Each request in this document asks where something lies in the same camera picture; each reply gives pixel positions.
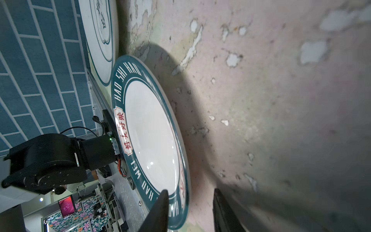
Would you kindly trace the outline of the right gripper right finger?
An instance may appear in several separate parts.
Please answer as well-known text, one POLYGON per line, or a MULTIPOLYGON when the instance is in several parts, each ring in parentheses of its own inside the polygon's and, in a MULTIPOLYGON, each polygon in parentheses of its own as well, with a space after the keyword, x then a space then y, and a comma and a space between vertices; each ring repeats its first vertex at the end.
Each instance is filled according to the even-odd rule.
POLYGON ((215 232, 245 232, 220 189, 214 190, 213 217, 215 232))

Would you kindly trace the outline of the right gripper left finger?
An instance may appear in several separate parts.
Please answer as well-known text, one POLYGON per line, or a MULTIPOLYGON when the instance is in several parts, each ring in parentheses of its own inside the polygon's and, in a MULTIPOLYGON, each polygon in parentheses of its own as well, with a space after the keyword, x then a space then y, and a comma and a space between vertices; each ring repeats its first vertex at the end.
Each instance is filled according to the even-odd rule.
POLYGON ((169 194, 164 189, 138 232, 166 232, 168 231, 169 221, 169 194))

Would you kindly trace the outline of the green rim plate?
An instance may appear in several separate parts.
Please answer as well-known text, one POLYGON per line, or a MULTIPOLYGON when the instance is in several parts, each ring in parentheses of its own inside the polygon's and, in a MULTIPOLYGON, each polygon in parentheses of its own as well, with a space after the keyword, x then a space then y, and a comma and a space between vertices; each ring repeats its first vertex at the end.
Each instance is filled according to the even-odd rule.
POLYGON ((161 191, 168 191, 168 228, 178 230, 188 217, 191 182, 171 104, 155 76, 136 57, 119 57, 111 80, 117 132, 133 182, 148 209, 161 191))

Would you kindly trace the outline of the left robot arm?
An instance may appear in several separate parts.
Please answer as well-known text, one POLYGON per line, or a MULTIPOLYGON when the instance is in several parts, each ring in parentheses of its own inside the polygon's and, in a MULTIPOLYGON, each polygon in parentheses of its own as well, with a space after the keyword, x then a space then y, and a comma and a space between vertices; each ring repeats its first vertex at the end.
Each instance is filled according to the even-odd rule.
POLYGON ((2 187, 47 194, 59 186, 82 182, 87 170, 97 170, 117 160, 109 135, 89 140, 63 134, 44 134, 10 149, 10 174, 2 187))

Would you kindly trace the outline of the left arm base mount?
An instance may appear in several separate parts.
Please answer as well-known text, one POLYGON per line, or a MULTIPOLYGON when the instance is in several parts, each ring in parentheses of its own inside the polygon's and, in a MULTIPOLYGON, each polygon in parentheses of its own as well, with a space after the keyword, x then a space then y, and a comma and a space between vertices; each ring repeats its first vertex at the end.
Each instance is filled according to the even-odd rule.
POLYGON ((102 110, 102 117, 103 117, 102 120, 100 120, 98 116, 93 116, 92 119, 95 123, 101 125, 102 128, 101 136, 107 135, 113 145, 113 150, 115 151, 116 156, 115 163, 117 165, 117 170, 119 174, 124 179, 126 179, 130 188, 132 190, 135 190, 136 185, 133 181, 131 174, 128 171, 128 164, 124 157, 123 148, 121 147, 120 136, 117 131, 115 119, 113 118, 112 113, 108 109, 102 110))

